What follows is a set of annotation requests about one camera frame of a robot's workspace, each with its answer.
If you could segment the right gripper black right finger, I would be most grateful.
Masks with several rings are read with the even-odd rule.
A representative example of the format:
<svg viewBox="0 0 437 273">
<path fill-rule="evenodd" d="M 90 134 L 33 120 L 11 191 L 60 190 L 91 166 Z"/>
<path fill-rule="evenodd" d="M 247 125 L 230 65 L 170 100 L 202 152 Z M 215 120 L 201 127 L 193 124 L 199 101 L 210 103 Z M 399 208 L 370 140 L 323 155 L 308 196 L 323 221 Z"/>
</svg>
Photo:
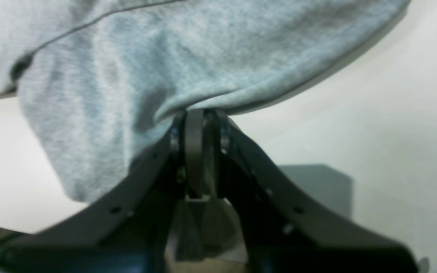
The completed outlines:
<svg viewBox="0 0 437 273">
<path fill-rule="evenodd" d="M 217 193 L 241 222 L 252 273 L 416 273 L 406 246 L 336 214 L 299 189 L 220 110 L 204 111 Z"/>
</svg>

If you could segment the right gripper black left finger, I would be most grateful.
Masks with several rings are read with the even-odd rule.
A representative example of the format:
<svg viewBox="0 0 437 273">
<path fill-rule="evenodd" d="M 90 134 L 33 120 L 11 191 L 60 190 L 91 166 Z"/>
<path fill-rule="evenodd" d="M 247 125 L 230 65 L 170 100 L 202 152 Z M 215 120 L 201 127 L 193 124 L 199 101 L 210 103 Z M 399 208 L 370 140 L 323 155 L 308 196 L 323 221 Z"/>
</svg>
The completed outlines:
<svg viewBox="0 0 437 273">
<path fill-rule="evenodd" d="M 15 241 L 0 258 L 0 273 L 165 273 L 175 206 L 187 189 L 185 140 L 202 122 L 201 110 L 180 113 L 108 194 Z"/>
</svg>

